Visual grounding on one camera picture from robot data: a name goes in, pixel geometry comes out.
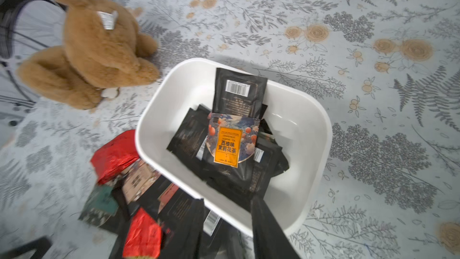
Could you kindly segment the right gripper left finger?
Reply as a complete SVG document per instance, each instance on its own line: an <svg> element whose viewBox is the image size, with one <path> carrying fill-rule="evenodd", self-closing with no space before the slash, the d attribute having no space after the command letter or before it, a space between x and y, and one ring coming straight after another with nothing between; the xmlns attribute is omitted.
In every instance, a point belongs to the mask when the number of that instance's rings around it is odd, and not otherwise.
<svg viewBox="0 0 460 259"><path fill-rule="evenodd" d="M204 200L194 199L182 224L161 251L159 259L200 258L201 238L204 224Z"/></svg>

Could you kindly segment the orange label tea bag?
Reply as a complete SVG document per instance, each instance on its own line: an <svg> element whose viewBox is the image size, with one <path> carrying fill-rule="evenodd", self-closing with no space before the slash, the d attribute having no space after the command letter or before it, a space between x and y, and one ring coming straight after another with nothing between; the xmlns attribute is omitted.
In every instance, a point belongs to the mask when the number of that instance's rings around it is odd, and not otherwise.
<svg viewBox="0 0 460 259"><path fill-rule="evenodd" d="M210 113L208 119L202 157L206 176L248 187L261 120L222 113Z"/></svg>

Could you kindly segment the black barcode tea bag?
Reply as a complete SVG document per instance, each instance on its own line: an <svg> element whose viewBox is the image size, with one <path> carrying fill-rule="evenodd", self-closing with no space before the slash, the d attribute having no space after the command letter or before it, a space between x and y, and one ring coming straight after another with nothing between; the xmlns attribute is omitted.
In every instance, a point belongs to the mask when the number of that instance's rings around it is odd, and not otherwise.
<svg viewBox="0 0 460 259"><path fill-rule="evenodd" d="M268 80L264 77L217 68L212 111L227 115L262 118Z"/></svg>

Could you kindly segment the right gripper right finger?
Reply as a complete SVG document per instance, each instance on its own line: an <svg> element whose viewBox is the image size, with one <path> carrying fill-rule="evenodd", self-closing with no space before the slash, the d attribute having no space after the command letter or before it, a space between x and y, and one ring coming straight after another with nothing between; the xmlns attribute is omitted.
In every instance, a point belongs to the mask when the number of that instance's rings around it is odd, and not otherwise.
<svg viewBox="0 0 460 259"><path fill-rule="evenodd" d="M250 204L256 259L299 259L265 201L258 195Z"/></svg>

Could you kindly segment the shiny red foil tea bag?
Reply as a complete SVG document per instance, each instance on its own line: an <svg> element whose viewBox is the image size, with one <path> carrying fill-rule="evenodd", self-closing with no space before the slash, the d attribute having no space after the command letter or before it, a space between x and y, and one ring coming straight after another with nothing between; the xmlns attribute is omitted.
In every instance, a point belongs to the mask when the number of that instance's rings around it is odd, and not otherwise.
<svg viewBox="0 0 460 259"><path fill-rule="evenodd" d="M99 148L90 162L97 175L97 184L104 185L140 158L135 146L135 130L116 136Z"/></svg>

